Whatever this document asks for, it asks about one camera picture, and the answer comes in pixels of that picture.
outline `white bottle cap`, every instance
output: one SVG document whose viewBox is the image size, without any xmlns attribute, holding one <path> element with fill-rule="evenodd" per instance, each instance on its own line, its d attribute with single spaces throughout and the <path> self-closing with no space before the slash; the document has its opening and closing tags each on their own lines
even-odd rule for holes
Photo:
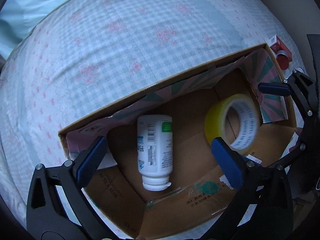
<svg viewBox="0 0 320 240">
<path fill-rule="evenodd" d="M 142 185 L 146 190 L 161 191 L 170 187 L 169 176 L 154 178 L 148 176 L 142 176 Z"/>
</svg>

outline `red box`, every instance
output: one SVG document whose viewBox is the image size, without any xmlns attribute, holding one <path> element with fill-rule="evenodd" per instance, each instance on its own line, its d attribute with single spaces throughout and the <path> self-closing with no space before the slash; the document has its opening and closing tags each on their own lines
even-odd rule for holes
<svg viewBox="0 0 320 240">
<path fill-rule="evenodd" d="M 288 49 L 288 47 L 281 41 L 281 39 L 275 35 L 268 41 L 269 47 L 277 53 L 279 50 L 284 50 L 286 53 L 288 53 L 289 62 L 292 61 L 292 53 Z"/>
</svg>

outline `bed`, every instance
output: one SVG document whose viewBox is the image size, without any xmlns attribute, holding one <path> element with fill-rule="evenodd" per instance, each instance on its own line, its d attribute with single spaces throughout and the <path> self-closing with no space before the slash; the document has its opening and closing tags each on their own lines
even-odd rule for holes
<svg viewBox="0 0 320 240">
<path fill-rule="evenodd" d="M 21 31 L 14 48 L 1 42 L 10 55 L 0 76 L 0 194 L 23 226 L 34 167 L 66 160 L 58 131 L 72 122 L 275 34 L 293 54 L 284 75 L 294 68 L 306 73 L 293 40 L 260 0 L 59 0 L 52 7 L 30 33 Z M 91 204 L 119 237 L 128 237 Z M 198 238 L 215 220 L 169 238 Z"/>
</svg>

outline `metal screw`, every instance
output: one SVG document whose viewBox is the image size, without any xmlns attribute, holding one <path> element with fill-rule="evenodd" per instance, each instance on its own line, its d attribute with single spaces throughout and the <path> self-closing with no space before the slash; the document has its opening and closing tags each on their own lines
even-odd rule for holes
<svg viewBox="0 0 320 240">
<path fill-rule="evenodd" d="M 247 166 L 252 168 L 254 167 L 254 162 L 253 161 L 247 161 Z"/>
<path fill-rule="evenodd" d="M 43 167 L 43 164 L 42 163 L 39 163 L 36 165 L 36 170 L 41 170 Z"/>
<path fill-rule="evenodd" d="M 72 160 L 66 160 L 63 165 L 65 165 L 66 167 L 69 167 L 69 166 L 71 166 L 72 164 L 73 164 L 73 161 L 72 161 Z"/>
<path fill-rule="evenodd" d="M 278 165 L 277 165 L 277 169 L 278 169 L 279 171 L 283 171 L 283 166 L 282 166 L 281 164 L 278 164 Z"/>
<path fill-rule="evenodd" d="M 306 149 L 306 145 L 304 143 L 301 143 L 300 150 L 304 151 Z"/>
</svg>

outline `open cardboard box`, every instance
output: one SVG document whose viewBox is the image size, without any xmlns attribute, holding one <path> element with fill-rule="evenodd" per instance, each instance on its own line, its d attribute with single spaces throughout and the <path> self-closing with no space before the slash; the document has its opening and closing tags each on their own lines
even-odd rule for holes
<svg viewBox="0 0 320 240">
<path fill-rule="evenodd" d="M 59 132 L 68 155 L 66 134 L 80 129 L 94 120 L 108 117 L 133 104 L 145 95 L 176 82 L 203 73 L 212 67 L 222 67 L 251 52 L 264 48 L 283 79 L 270 48 L 260 44 L 237 53 L 194 67 L 161 81 L 144 90 L 112 103 Z M 172 117 L 173 172 L 172 185 L 160 192 L 147 191 L 142 186 L 137 169 L 137 124 L 113 128 L 107 136 L 109 149 L 117 166 L 98 170 L 85 189 L 100 210 L 129 236 L 149 239 L 170 236 L 193 228 L 222 212 L 233 199 L 236 190 L 223 179 L 204 136 L 204 118 L 209 108 L 233 94 L 251 97 L 260 113 L 259 102 L 243 72 L 235 69 L 224 76 L 213 88 L 196 90 L 176 97 L 145 114 L 167 114 Z M 289 143 L 296 126 L 290 98 L 285 100 L 287 120 L 264 123 L 260 128 L 250 154 L 263 166 L 276 161 Z M 226 122 L 226 134 L 232 142 L 239 130 L 239 121 L 232 111 Z"/>
</svg>

